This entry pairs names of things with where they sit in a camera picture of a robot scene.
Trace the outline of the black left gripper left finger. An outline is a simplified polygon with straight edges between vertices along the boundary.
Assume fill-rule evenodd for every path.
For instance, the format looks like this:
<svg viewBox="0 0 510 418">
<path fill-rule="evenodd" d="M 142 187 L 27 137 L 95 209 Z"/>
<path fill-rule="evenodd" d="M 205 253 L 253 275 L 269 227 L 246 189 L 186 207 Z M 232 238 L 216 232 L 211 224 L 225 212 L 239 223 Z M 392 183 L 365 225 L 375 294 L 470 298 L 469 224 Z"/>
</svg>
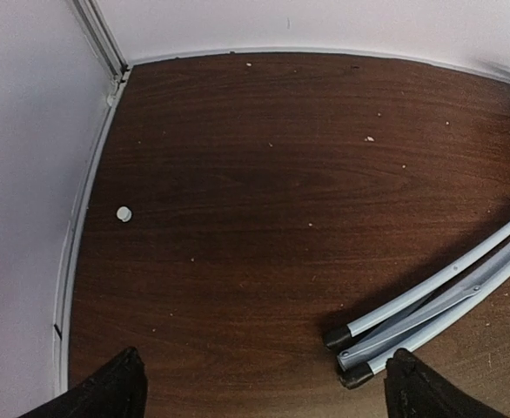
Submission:
<svg viewBox="0 0 510 418">
<path fill-rule="evenodd" d="M 127 347 L 80 384 L 25 413 L 23 418 L 143 418 L 147 401 L 144 363 Z"/>
</svg>

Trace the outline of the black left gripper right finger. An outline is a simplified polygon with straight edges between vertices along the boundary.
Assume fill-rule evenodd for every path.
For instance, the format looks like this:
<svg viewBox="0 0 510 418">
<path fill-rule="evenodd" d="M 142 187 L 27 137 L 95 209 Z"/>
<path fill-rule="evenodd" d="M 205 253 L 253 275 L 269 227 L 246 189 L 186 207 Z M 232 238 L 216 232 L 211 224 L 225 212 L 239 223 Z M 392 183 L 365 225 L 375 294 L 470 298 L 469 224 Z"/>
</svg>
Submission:
<svg viewBox="0 0 510 418">
<path fill-rule="evenodd" d="M 401 348 L 386 363 L 390 417 L 501 417 L 503 414 L 455 387 L 413 353 Z"/>
</svg>

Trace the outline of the light blue music stand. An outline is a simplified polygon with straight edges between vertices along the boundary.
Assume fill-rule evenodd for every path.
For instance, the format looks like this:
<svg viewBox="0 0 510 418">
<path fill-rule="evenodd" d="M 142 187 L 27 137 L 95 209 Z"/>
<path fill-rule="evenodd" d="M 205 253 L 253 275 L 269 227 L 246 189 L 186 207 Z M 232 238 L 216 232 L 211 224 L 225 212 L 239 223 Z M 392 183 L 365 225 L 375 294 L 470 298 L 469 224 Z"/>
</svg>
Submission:
<svg viewBox="0 0 510 418">
<path fill-rule="evenodd" d="M 428 279 L 323 337 L 339 378 L 358 388 L 396 351 L 413 352 L 460 320 L 510 278 L 510 221 Z"/>
</svg>

